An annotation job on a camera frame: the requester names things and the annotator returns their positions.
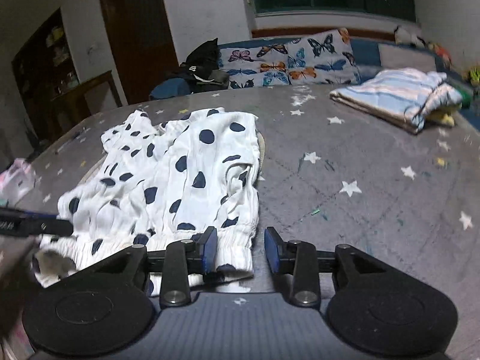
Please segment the white navy polka dot garment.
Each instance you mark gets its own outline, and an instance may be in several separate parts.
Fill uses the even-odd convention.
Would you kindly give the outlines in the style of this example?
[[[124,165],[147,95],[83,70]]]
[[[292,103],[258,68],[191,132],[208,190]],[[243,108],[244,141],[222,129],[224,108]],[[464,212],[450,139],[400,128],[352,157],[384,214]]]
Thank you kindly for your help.
[[[32,258],[42,286],[132,245],[150,251],[217,231],[211,281],[253,273],[259,222],[256,116],[223,108],[192,112],[155,127],[134,111],[101,137],[106,158],[90,180],[58,200],[68,237],[44,236]]]

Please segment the grey star tablecloth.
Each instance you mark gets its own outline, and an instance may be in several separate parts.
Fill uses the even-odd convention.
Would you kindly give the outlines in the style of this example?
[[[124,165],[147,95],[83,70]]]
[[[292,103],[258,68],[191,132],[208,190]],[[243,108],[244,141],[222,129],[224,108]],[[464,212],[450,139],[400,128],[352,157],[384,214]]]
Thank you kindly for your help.
[[[347,242],[444,291],[460,322],[453,359],[479,357],[479,132],[412,135],[329,98],[327,85],[147,102],[154,124],[205,107],[257,116],[266,141],[259,224],[322,249]]]

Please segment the wooden display cabinet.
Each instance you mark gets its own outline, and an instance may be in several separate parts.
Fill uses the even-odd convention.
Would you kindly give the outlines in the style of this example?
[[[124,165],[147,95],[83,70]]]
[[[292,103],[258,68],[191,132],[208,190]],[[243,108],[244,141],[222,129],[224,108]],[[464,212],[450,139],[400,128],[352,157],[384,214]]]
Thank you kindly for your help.
[[[92,116],[87,94],[108,88],[117,107],[122,106],[112,72],[79,80],[61,11],[56,10],[28,39],[12,61],[12,69],[31,127],[32,147],[43,149]]]

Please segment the black bag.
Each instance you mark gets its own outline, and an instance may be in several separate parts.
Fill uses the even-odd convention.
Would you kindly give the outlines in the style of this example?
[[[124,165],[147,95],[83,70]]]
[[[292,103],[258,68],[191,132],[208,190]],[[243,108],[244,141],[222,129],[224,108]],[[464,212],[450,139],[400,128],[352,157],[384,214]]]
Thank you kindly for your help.
[[[179,66],[179,77],[186,81],[193,93],[204,93],[228,88],[230,76],[219,67],[218,39],[205,41],[194,49]]]

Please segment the folded blue striped cloth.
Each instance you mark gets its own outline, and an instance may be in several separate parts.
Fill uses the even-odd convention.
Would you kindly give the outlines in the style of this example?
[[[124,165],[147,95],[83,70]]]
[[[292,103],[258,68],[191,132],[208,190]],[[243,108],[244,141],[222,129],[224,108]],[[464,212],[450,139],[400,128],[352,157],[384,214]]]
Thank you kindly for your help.
[[[445,73],[410,67],[383,70],[361,85],[336,88],[329,96],[411,134],[422,131],[435,112],[454,111],[462,104],[461,92],[448,84]]]

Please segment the butterfly print pillow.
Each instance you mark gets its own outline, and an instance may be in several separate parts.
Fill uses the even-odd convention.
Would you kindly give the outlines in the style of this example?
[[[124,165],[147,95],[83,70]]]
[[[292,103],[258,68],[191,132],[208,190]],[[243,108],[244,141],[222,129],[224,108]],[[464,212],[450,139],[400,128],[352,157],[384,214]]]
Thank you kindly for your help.
[[[258,47],[224,48],[220,50],[218,65],[229,75],[231,89],[360,82],[345,28],[287,43],[272,41]]]

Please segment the blue sofa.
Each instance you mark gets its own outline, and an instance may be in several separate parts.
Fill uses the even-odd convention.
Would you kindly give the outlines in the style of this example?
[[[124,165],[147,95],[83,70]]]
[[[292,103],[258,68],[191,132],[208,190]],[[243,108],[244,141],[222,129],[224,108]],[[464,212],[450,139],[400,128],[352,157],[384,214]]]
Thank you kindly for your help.
[[[269,47],[274,44],[286,45],[288,42],[297,42],[296,38],[281,37],[281,38],[264,38],[253,39],[250,41],[239,41],[219,45],[220,52],[229,48],[238,49],[246,48],[252,50],[255,47]],[[351,40],[352,53],[360,69],[360,81],[365,82],[368,79],[374,77],[382,68],[386,66],[386,61],[382,59],[380,47],[386,46],[386,41],[377,41],[364,38],[354,37]],[[406,44],[400,44],[394,46],[394,51],[398,56],[394,57],[393,61],[398,63],[400,58],[407,55],[408,51],[411,51],[413,56],[417,56],[420,60],[430,61],[433,59],[435,68],[439,72],[445,72],[448,75],[448,79],[453,82],[454,85],[459,86],[466,91],[467,94],[473,95],[473,92],[477,89],[471,84],[469,78],[462,77],[458,72],[448,68],[438,55],[434,55],[432,52],[426,49],[416,49],[413,46]],[[168,80],[164,81],[160,85],[157,85],[150,93],[150,100],[160,100],[167,98],[174,98],[179,96],[185,96],[188,94],[204,93],[204,92],[216,92],[218,90],[227,89],[230,86],[225,80],[216,82],[209,80],[208,82],[202,82],[195,78],[192,74],[188,73],[185,68],[181,69],[181,72],[175,76],[172,76]]]

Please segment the grey cushion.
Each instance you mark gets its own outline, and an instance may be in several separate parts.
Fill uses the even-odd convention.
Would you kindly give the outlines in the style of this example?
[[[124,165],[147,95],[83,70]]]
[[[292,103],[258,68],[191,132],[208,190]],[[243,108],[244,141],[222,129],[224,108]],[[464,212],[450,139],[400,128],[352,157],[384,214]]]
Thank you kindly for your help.
[[[430,53],[390,44],[378,45],[381,66],[385,69],[415,68],[421,72],[436,72],[435,57]]]

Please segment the dark wooden door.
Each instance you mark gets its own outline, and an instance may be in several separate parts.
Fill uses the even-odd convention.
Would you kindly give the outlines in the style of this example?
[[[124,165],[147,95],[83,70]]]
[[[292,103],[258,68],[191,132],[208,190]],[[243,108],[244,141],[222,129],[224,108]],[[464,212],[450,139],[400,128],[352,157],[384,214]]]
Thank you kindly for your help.
[[[99,0],[107,38],[129,104],[178,66],[164,0]]]

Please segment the black white plush toy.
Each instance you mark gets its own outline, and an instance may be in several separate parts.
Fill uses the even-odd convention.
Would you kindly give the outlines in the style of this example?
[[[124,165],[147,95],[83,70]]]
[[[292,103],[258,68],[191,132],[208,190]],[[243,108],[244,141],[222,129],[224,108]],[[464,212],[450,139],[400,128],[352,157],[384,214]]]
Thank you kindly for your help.
[[[402,26],[397,26],[394,30],[394,41],[397,45],[407,45],[412,48],[425,48],[426,42],[415,33],[410,33]]]

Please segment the colourful toy pile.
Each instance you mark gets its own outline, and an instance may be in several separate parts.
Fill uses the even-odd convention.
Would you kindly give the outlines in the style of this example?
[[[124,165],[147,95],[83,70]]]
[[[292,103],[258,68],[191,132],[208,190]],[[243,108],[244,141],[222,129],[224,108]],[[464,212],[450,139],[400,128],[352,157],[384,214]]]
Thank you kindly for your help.
[[[450,52],[440,46],[439,43],[429,41],[427,48],[434,54],[435,62],[439,65],[438,69],[440,71],[456,73],[473,88],[479,87],[479,62],[470,64],[455,63]]]

